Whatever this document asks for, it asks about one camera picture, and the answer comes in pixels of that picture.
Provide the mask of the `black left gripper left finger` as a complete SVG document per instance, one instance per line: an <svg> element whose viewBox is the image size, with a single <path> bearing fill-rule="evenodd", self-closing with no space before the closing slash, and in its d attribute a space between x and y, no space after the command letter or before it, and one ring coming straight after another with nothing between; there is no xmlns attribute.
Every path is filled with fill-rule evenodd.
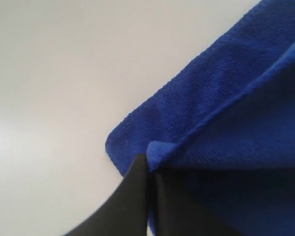
<svg viewBox="0 0 295 236"><path fill-rule="evenodd" d="M68 236L145 236L148 227L148 164L137 154L108 200Z"/></svg>

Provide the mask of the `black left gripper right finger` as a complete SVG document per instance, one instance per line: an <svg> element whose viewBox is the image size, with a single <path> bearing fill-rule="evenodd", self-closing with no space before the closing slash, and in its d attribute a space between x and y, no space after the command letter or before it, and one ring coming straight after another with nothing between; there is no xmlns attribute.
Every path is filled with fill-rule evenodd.
<svg viewBox="0 0 295 236"><path fill-rule="evenodd" d="M157 236L237 236L238 230L206 210L183 186L177 174L153 173L152 200Z"/></svg>

